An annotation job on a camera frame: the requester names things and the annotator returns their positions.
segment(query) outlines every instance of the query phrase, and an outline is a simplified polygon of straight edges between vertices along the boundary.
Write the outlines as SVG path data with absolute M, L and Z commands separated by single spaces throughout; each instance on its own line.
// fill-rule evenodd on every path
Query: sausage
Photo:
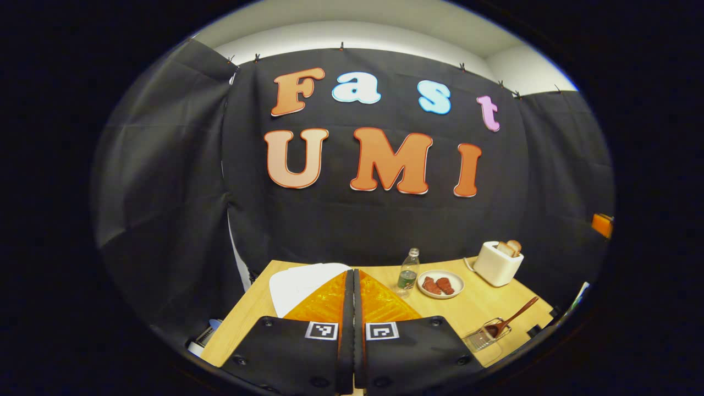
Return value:
M 437 287 L 433 278 L 430 278 L 429 276 L 425 277 L 425 280 L 423 281 L 423 288 L 434 295 L 442 294 L 442 291 L 440 291 L 440 288 Z
M 455 292 L 452 285 L 450 285 L 450 280 L 448 278 L 440 278 L 436 284 L 438 288 L 440 288 L 440 290 L 442 290 L 446 295 L 451 295 Z

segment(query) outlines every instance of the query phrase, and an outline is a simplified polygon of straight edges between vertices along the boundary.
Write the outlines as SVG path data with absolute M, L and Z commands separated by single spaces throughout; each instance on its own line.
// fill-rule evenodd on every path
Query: ceiling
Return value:
M 197 35 L 198 41 L 216 48 L 264 30 L 326 20 L 400 27 L 482 58 L 523 45 L 501 27 L 442 0 L 262 0 L 215 21 Z

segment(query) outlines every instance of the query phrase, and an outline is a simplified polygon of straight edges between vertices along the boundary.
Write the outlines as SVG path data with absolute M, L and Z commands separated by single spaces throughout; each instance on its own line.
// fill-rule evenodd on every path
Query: black fabric backdrop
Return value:
M 272 117 L 274 79 L 315 67 L 325 78 L 301 99 L 304 110 Z M 380 101 L 333 99 L 337 77 L 353 71 L 378 79 Z M 606 241 L 591 216 L 613 213 L 614 188 L 608 150 L 579 93 L 519 100 L 445 63 L 367 49 L 264 58 L 240 65 L 230 85 L 234 72 L 195 40 L 177 47 L 130 88 L 96 153 L 94 221 L 108 270 L 175 345 L 224 318 L 243 293 L 229 231 L 254 274 L 272 259 L 398 265 L 410 247 L 424 262 L 444 261 L 474 256 L 487 240 L 516 239 L 526 256 L 517 279 L 553 306 L 564 309 L 596 279 Z M 421 80 L 450 89 L 448 114 L 420 108 Z M 484 95 L 498 107 L 498 132 L 484 126 L 476 102 Z M 408 133 L 432 137 L 428 193 L 352 190 L 360 127 L 382 129 L 394 151 Z M 306 128 L 329 130 L 320 177 L 301 190 L 280 187 L 266 170 L 263 135 L 294 133 L 288 167 L 299 172 Z M 460 143 L 482 150 L 471 198 L 453 194 Z
M 173 49 L 122 98 L 96 153 L 92 211 L 108 272 L 180 347 L 244 292 L 220 167 L 234 69 L 194 40 Z

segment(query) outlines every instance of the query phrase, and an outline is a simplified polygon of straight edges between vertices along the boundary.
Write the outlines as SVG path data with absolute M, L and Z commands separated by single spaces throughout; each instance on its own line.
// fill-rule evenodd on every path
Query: water bottle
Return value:
M 408 257 L 401 264 L 401 273 L 398 275 L 396 284 L 396 294 L 401 298 L 406 298 L 415 286 L 415 280 L 420 271 L 420 260 L 418 259 L 418 248 L 414 247 L 408 252 Z

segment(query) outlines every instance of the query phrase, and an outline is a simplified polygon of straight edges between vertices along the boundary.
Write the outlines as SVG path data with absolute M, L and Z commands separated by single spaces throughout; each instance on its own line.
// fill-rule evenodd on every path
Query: white plate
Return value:
M 340 263 L 311 264 L 275 273 L 269 279 L 269 292 L 276 315 L 283 318 L 328 280 L 352 269 Z
M 435 280 L 436 282 L 440 278 L 448 278 L 450 280 L 450 286 L 455 290 L 455 292 L 451 295 L 446 295 L 445 292 L 443 292 L 441 295 L 434 295 L 433 293 L 425 290 L 423 288 L 423 282 L 425 282 L 425 278 L 427 276 L 429 276 L 430 278 L 433 278 L 433 280 Z M 433 298 L 439 298 L 439 299 L 447 299 L 447 298 L 455 297 L 456 295 L 460 294 L 460 292 L 462 292 L 462 290 L 465 288 L 465 281 L 462 280 L 462 278 L 455 275 L 454 273 L 451 273 L 450 271 L 443 271 L 440 269 L 434 269 L 434 270 L 425 271 L 424 273 L 421 273 L 420 276 L 418 277 L 418 281 L 416 283 L 417 283 L 420 291 L 423 292 L 423 294 L 425 294 L 426 296 L 430 296 Z

